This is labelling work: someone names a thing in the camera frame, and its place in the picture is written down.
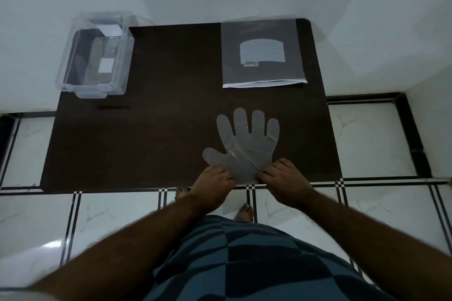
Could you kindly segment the person's right hand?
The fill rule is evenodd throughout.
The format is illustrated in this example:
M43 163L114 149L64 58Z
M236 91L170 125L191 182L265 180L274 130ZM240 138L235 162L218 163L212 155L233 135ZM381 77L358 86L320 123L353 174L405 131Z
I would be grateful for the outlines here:
M305 210L318 194L297 168L296 184L267 185L267 189L278 202L300 211Z

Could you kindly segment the person's left hand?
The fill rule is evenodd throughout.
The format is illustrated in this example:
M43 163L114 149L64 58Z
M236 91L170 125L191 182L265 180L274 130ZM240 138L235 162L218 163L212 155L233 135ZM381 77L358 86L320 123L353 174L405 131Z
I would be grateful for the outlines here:
M207 184L207 167L190 189L189 197L195 200L196 207L206 215L218 209L233 189L221 189Z

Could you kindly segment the clear plastic disposable glove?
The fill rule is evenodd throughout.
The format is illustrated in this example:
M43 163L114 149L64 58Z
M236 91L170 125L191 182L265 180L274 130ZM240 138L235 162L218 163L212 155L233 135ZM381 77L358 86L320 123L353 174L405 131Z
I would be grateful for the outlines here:
M257 174L273 162L280 135L279 121L266 120L263 111L255 110L249 129L246 111L237 108L233 112L233 125L226 115L217 116L216 123L226 152L206 148L202 152L203 159L210 166L223 167L236 185L257 184Z

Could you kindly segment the person's right forearm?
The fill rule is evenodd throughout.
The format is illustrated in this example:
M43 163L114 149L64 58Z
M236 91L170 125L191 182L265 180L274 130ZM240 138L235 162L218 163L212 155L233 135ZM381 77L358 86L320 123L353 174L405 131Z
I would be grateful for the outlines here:
M399 301L452 301L452 257L310 189L298 209Z

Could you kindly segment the person's left forearm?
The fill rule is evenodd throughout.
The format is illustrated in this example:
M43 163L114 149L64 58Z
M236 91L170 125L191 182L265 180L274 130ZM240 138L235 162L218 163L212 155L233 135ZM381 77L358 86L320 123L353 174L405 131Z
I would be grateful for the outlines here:
M27 290L59 301L118 300L144 281L172 245L213 207L192 190L105 237Z

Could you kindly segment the person's right foot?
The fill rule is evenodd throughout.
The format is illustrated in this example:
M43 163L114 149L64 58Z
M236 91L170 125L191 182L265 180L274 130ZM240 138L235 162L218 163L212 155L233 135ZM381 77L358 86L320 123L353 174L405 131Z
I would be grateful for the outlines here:
M246 203L244 204L238 213L235 215L234 220L237 222L253 223L254 222L254 209Z

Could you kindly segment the blue checkered shorts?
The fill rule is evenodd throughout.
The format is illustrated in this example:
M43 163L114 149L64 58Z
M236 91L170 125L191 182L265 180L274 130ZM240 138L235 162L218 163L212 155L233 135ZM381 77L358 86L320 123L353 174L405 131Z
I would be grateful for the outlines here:
M178 241L151 283L143 301L395 301L333 253L217 215Z

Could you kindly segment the clear packet of plastic gloves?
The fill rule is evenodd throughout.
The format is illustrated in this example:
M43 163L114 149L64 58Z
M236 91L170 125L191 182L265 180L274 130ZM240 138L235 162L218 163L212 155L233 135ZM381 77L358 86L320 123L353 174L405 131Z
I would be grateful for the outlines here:
M221 23L223 88L307 83L295 19Z

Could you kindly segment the clear plastic storage container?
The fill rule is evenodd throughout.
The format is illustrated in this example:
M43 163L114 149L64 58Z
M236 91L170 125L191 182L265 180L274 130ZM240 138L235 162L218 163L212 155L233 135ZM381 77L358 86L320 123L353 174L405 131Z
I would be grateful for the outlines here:
M132 60L134 15L81 12L71 24L55 84L81 99L123 95Z

